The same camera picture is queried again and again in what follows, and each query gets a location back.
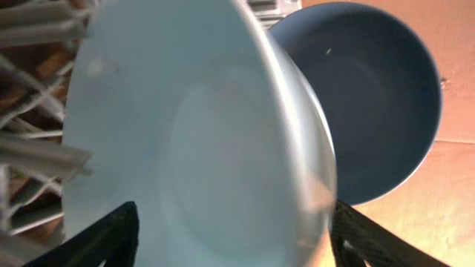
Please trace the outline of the blue plate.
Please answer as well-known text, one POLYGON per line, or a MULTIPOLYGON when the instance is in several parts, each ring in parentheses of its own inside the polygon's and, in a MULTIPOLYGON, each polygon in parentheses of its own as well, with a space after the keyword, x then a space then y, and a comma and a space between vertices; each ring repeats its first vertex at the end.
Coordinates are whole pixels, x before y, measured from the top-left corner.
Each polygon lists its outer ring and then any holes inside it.
POLYGON ((335 149, 338 198, 388 194, 422 164, 439 129, 442 89, 421 39, 365 4, 299 10, 270 28, 311 84, 335 149))

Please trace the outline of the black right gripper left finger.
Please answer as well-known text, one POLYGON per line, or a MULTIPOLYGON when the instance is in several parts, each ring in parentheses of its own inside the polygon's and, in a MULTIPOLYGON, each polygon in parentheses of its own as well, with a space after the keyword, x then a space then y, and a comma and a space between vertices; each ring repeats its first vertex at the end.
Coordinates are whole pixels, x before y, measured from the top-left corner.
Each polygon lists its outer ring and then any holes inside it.
POLYGON ((133 267, 140 221, 134 202, 111 213, 24 267, 133 267))

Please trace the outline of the light blue rice bowl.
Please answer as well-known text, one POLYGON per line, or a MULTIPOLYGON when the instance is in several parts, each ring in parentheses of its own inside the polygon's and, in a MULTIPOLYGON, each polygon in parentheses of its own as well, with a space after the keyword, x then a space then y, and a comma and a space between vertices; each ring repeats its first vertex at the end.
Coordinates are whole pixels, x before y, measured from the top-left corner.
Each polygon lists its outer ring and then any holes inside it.
POLYGON ((305 266, 335 204, 321 105, 244 1, 107 0, 80 45, 62 141, 73 236, 127 201, 138 266, 305 266))

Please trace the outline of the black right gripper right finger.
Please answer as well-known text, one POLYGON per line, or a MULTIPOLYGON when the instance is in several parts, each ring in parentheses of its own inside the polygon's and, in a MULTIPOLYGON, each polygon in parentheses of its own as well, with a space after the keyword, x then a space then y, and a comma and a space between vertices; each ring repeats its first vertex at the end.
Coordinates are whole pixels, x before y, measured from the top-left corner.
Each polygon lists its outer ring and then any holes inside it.
POLYGON ((338 200, 330 242, 336 267, 448 267, 338 200))

